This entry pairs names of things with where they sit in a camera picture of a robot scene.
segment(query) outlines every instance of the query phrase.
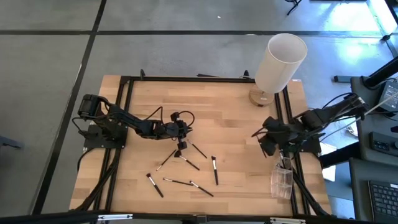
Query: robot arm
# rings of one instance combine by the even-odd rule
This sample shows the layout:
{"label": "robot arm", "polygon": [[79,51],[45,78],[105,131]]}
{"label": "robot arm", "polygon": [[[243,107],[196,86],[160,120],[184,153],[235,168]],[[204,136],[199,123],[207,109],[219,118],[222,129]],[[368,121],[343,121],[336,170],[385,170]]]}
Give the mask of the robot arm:
{"label": "robot arm", "polygon": [[307,110],[294,117],[290,124],[268,117],[262,124],[262,129],[267,129],[267,131],[260,132],[260,129],[252,136],[266,133],[259,138],[259,144],[269,156],[275,153],[277,145],[284,151],[297,152],[305,141],[318,139],[324,135],[321,132],[330,123],[343,116],[363,116],[366,111],[365,102],[353,93],[333,106]]}
{"label": "robot arm", "polygon": [[[101,104],[104,104],[108,110],[108,114],[104,114],[101,109]],[[125,131],[121,128],[128,126],[135,130],[142,138],[146,139],[178,139],[178,149],[185,149],[187,143],[182,139],[192,131],[192,128],[179,120],[179,112],[171,115],[172,122],[163,123],[162,120],[154,119],[139,119],[136,116],[125,112],[118,105],[110,103],[106,98],[96,95],[85,95],[78,110],[78,115],[84,120],[92,120],[102,129],[102,136],[105,139],[117,140],[122,135],[121,132]],[[90,136],[87,131],[81,132],[84,137]]]}

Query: gray floor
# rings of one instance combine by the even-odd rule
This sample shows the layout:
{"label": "gray floor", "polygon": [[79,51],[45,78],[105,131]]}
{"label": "gray floor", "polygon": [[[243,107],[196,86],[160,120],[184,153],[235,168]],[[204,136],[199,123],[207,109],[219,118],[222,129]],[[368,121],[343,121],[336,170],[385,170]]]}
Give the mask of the gray floor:
{"label": "gray floor", "polygon": [[[100,1],[23,0],[0,2],[0,29],[91,29]],[[108,1],[101,30],[316,30],[378,31],[365,2],[136,0]],[[97,93],[103,75],[238,77],[254,75],[270,36],[157,35],[97,36],[77,104]],[[308,56],[294,78],[303,80],[309,106],[320,107],[349,85],[335,75],[369,75],[392,59],[379,37],[301,37]],[[0,217],[29,212],[37,183],[60,124],[88,37],[0,35],[0,134],[24,142],[23,150],[0,150]],[[331,125],[327,132],[343,126]],[[343,147],[356,139],[340,131],[325,142]],[[55,170],[44,212],[67,211],[83,138],[70,126]],[[343,200],[328,184],[333,213]]]}

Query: wooden table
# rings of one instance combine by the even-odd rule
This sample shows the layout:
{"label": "wooden table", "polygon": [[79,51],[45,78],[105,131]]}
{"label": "wooden table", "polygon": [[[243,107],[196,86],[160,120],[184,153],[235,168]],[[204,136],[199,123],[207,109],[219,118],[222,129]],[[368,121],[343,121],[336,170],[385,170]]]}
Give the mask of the wooden table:
{"label": "wooden table", "polygon": [[[115,102],[120,76],[106,75],[99,94]],[[263,108],[248,99],[252,83],[210,82],[134,82],[129,112],[139,118],[164,107],[164,120],[170,121],[174,111],[189,110],[196,119],[188,139],[207,156],[205,159],[188,144],[183,155],[196,164],[194,169],[180,158],[170,158],[155,171],[176,148],[176,142],[142,139],[133,130],[128,132],[122,150],[112,212],[179,213],[207,215],[280,215],[292,214],[290,200],[271,197],[271,172],[278,153],[264,158],[256,138],[251,134],[268,116],[277,118],[275,103]],[[293,115],[307,109],[300,80],[288,84]],[[127,88],[121,105],[124,105]],[[282,111],[285,111],[280,93]],[[191,116],[182,114],[190,123]],[[104,150],[87,154],[80,166],[70,208],[79,206],[93,190],[100,175]],[[219,185],[215,184],[210,156],[216,156]],[[320,164],[314,155],[301,153],[305,183],[317,202],[330,212],[328,196]],[[146,174],[150,172],[164,194],[161,198]],[[162,180],[163,177],[188,182],[193,180],[214,197],[191,187]],[[108,187],[104,187],[100,208],[104,208]],[[300,191],[296,190],[299,212],[303,213]]]}

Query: black metal frame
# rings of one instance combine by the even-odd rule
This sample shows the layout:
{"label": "black metal frame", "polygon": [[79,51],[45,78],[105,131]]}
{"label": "black metal frame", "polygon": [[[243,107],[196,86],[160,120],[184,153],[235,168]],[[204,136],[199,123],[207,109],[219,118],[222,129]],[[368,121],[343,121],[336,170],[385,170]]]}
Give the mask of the black metal frame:
{"label": "black metal frame", "polygon": [[[249,78],[247,75],[244,78],[219,78],[219,77],[147,77],[145,75],[145,72],[141,70],[140,76],[139,77],[121,77],[120,84],[119,84],[119,89],[118,89],[118,95],[116,97],[116,104],[120,104],[121,101],[121,95],[123,93],[124,85],[126,84],[126,81],[129,82],[129,88],[127,90],[127,97],[126,97],[126,102],[124,105],[124,110],[128,112],[129,105],[131,102],[131,96],[132,96],[132,89],[134,86],[134,81],[146,81],[146,82],[158,82],[158,81],[164,81],[164,82],[219,82],[219,83],[255,83],[254,79]],[[287,109],[287,114],[289,119],[292,117],[292,112],[290,108],[290,101],[289,101],[289,96],[285,94],[285,91],[287,91],[287,87],[284,89],[284,99],[285,99],[285,106]],[[280,98],[279,94],[275,94],[275,107],[277,110],[277,116],[279,119],[283,119],[283,112],[282,112],[282,106],[280,103]],[[116,164],[119,164],[119,159],[120,159],[120,152],[121,150],[116,149],[115,156],[117,157],[116,159]],[[103,177],[103,173],[107,169],[108,166],[108,161],[109,161],[109,155],[110,155],[110,149],[106,149],[102,167],[101,167],[101,175],[100,178]],[[296,167],[297,172],[299,176],[303,176],[302,173],[302,165],[301,162],[297,162],[296,160]],[[112,173],[112,176],[109,180],[109,189],[108,189],[108,195],[106,198],[106,205],[105,205],[105,211],[110,212],[111,209],[111,203],[112,203],[112,198],[113,198],[113,191],[114,187],[116,184],[116,175],[117,175],[117,166],[116,170]],[[305,214],[309,215],[309,206],[308,202],[305,200],[304,196],[302,196],[303,201],[306,202],[304,205],[305,209]],[[101,194],[99,194],[95,200],[94,204],[94,209],[99,209],[99,203],[101,199]],[[297,208],[297,199],[295,196],[294,189],[292,190],[292,197],[290,198],[290,203],[292,206],[292,214],[293,215],[298,215],[299,211]],[[134,214],[134,218],[141,217],[141,218],[150,218],[150,219],[177,219],[177,220],[192,220],[195,219],[195,222],[197,221],[200,216],[193,216],[193,215],[168,215],[168,214],[155,214],[155,213],[145,213],[145,214]],[[234,216],[205,216],[205,220],[209,220],[210,217],[217,217],[217,220],[220,221],[241,221],[241,220],[261,220],[264,221],[264,219],[267,219],[269,217],[260,217],[260,216],[247,216],[247,217],[242,217],[238,216],[236,218],[239,218],[237,220],[234,220]]]}

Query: keyboard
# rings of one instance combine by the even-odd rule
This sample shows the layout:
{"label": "keyboard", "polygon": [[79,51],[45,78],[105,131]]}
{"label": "keyboard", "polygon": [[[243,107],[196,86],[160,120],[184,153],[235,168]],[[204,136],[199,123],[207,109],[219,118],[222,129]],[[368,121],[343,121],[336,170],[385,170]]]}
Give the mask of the keyboard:
{"label": "keyboard", "polygon": [[398,223],[398,184],[369,181],[373,221]]}

